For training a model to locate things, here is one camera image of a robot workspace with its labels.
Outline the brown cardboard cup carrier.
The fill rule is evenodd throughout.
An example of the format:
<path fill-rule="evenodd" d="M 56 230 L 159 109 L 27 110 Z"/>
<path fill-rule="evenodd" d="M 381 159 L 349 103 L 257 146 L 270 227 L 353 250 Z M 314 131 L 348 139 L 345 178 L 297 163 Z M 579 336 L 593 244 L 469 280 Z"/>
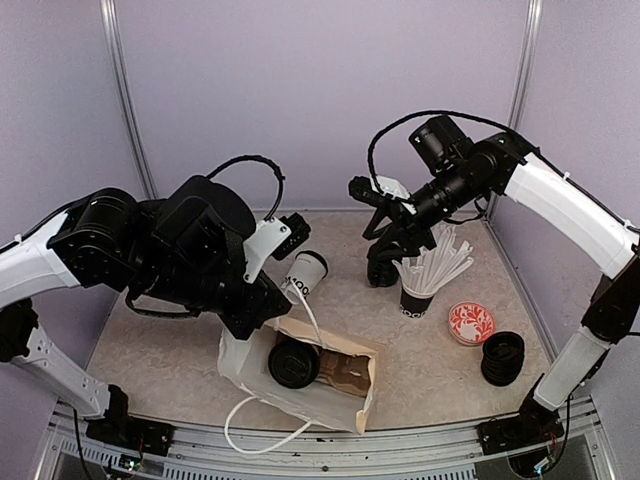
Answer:
<path fill-rule="evenodd" d="M 350 356 L 341 352 L 321 350 L 316 382 L 342 393 L 365 398 L 371 387 L 368 356 Z"/>

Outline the brown paper bag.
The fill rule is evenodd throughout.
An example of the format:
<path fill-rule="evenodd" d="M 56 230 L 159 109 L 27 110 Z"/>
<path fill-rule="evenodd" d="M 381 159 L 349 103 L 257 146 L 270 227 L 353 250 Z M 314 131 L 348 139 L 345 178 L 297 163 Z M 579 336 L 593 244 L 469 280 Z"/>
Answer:
<path fill-rule="evenodd" d="M 321 328 L 306 301 L 307 318 L 280 316 L 247 340 L 221 334 L 218 373 L 245 398 L 227 414 L 227 444 L 245 455 L 262 455 L 289 443 L 312 426 L 365 433 L 376 399 L 383 346 L 377 342 Z M 295 417 L 303 425 L 262 449 L 237 445 L 231 421 L 247 404 L 260 402 Z"/>

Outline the stack of black cup lids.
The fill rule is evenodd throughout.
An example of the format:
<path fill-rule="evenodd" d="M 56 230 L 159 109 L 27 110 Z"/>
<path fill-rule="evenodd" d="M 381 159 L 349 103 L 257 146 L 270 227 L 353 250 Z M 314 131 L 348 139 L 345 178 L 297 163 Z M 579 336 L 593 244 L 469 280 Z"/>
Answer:
<path fill-rule="evenodd" d="M 481 373 L 497 387 L 513 383 L 519 376 L 525 358 L 525 342 L 512 331 L 497 332 L 482 345 Z"/>

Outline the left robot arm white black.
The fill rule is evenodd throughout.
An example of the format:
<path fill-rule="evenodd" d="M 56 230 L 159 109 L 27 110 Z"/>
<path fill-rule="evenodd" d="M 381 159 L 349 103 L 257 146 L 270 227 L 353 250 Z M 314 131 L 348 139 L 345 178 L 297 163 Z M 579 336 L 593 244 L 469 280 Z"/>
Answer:
<path fill-rule="evenodd" d="M 291 308 L 264 272 L 310 235 L 304 218 L 269 212 L 256 220 L 244 200 L 213 174 L 195 175 L 172 195 L 138 201 L 105 188 L 70 202 L 1 250 L 1 359 L 35 374 L 115 442 L 140 434 L 127 395 L 92 378 L 39 324 L 34 296 L 104 285 L 127 304 L 147 296 L 173 305 L 170 320 L 216 314 L 248 339 Z"/>

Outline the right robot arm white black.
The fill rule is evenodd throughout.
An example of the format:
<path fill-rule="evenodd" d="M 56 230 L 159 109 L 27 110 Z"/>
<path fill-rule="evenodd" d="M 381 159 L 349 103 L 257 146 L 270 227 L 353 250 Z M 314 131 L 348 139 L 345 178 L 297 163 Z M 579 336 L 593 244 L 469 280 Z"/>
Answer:
<path fill-rule="evenodd" d="M 422 119 L 408 138 L 432 176 L 409 192 L 375 167 L 377 144 L 392 130 Z M 452 110 L 409 113 L 379 130 L 366 150 L 368 173 L 354 177 L 350 196 L 373 207 L 364 230 L 376 260 L 415 257 L 436 245 L 433 228 L 468 204 L 502 196 L 531 212 L 585 254 L 601 278 L 578 330 L 535 384 L 511 433 L 535 442 L 597 364 L 630 334 L 639 313 L 639 230 L 552 164 L 529 140 L 496 121 Z"/>

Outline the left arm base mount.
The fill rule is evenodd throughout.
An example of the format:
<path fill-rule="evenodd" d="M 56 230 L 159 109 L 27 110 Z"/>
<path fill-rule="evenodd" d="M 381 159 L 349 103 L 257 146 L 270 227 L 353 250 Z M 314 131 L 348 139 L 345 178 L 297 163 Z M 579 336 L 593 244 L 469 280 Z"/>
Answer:
<path fill-rule="evenodd" d="M 107 386 L 109 402 L 102 416 L 88 420 L 88 438 L 136 450 L 141 454 L 168 455 L 175 427 L 169 423 L 131 416 L 128 396 L 116 385 Z"/>

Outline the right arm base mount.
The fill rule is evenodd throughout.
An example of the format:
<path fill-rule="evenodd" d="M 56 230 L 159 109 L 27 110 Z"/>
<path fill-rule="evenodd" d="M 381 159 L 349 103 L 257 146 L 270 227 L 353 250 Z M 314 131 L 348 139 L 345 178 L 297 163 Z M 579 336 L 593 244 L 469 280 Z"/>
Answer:
<path fill-rule="evenodd" d="M 484 455 L 524 448 L 564 435 L 558 409 L 548 410 L 534 400 L 535 388 L 541 380 L 536 381 L 514 416 L 491 419 L 477 425 Z"/>

